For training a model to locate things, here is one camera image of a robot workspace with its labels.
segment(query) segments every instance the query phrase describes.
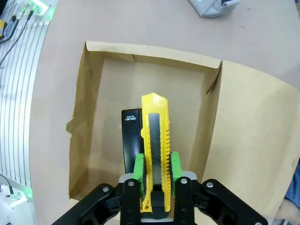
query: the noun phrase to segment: gray fabric object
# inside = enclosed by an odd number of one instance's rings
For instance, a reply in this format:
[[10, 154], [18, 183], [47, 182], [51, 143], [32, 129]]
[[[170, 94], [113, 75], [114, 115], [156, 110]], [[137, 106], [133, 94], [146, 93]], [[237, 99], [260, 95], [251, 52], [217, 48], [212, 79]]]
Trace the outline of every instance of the gray fabric object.
[[240, 0], [189, 0], [199, 16], [218, 17], [230, 13], [240, 2]]

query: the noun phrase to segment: screw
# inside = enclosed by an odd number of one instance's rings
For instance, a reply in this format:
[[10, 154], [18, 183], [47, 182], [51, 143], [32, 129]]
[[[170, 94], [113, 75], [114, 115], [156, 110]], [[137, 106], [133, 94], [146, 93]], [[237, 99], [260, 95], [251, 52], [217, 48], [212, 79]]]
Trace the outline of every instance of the screw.
[[186, 184], [186, 183], [188, 182], [188, 180], [185, 179], [185, 178], [182, 178], [180, 182], [181, 182], [182, 184]]
[[103, 190], [103, 192], [108, 192], [109, 189], [108, 189], [108, 187], [104, 187], [102, 190]]
[[208, 183], [206, 184], [206, 186], [207, 186], [208, 188], [212, 188], [212, 187], [214, 186], [214, 184], [211, 183], [211, 182], [208, 182]]

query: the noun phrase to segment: box side wall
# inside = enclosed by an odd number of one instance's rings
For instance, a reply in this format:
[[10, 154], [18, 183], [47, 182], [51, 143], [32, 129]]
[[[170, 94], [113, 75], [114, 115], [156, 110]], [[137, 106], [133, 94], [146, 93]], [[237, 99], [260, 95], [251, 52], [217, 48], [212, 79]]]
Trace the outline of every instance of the box side wall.
[[215, 178], [259, 213], [280, 206], [300, 156], [299, 93], [257, 70], [223, 61], [203, 180]]
[[75, 195], [86, 182], [88, 158], [104, 58], [97, 52], [84, 49], [76, 84], [74, 115], [67, 130], [72, 134], [70, 140], [70, 196]]
[[192, 155], [189, 163], [189, 170], [197, 175], [199, 181], [202, 180], [207, 157], [210, 151], [210, 143], [215, 126], [215, 119], [218, 108], [220, 86], [222, 80], [222, 67], [214, 85], [210, 91], [207, 88], [211, 85], [211, 77], [205, 76], [202, 87], [202, 104], [198, 119], [198, 127], [195, 135]]

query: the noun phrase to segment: cardboard box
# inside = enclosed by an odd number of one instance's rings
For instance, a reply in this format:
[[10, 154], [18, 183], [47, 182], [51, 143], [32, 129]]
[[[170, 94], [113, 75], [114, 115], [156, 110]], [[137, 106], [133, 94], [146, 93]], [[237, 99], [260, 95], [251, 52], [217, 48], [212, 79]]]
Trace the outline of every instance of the cardboard box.
[[[125, 173], [121, 110], [141, 107], [151, 92], [169, 100], [171, 151], [182, 168], [274, 216], [300, 156], [298, 91], [246, 66], [146, 45], [84, 46], [67, 124], [70, 198], [118, 183]], [[212, 221], [196, 213], [196, 222]]]

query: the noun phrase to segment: table surface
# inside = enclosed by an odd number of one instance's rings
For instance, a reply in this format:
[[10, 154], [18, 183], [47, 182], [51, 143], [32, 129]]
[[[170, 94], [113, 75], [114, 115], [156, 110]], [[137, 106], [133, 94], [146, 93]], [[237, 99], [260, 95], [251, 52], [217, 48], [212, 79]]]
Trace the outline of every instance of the table surface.
[[[37, 223], [50, 224], [68, 208], [66, 123], [74, 109], [86, 40], [208, 55], [300, 88], [299, 37], [293, 0], [241, 1], [230, 15], [215, 19], [200, 18], [187, 0], [60, 0], [40, 56], [31, 105], [30, 173]], [[54, 190], [45, 201], [45, 193]]]

